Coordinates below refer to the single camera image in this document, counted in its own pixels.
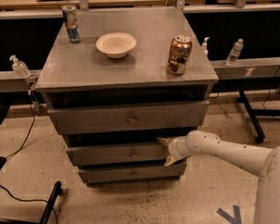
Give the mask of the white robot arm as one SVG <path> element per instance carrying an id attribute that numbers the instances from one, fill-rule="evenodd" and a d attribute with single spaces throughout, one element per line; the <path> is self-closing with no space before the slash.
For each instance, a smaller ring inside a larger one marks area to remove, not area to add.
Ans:
<path id="1" fill-rule="evenodd" d="M 259 178 L 253 224 L 280 224 L 280 146 L 256 147 L 221 140 L 214 133 L 158 137 L 167 147 L 164 166 L 199 154 L 216 156 Z"/>

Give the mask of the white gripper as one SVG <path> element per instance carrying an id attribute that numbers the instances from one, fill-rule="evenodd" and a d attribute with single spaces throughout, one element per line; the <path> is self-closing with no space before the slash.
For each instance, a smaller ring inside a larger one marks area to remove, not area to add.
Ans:
<path id="1" fill-rule="evenodd" d="M 165 167 L 168 167 L 190 155 L 185 136 L 179 136 L 173 140 L 171 137 L 158 137 L 157 140 L 162 145 L 166 147 L 168 146 L 169 155 L 166 158 L 166 162 L 164 164 Z"/>

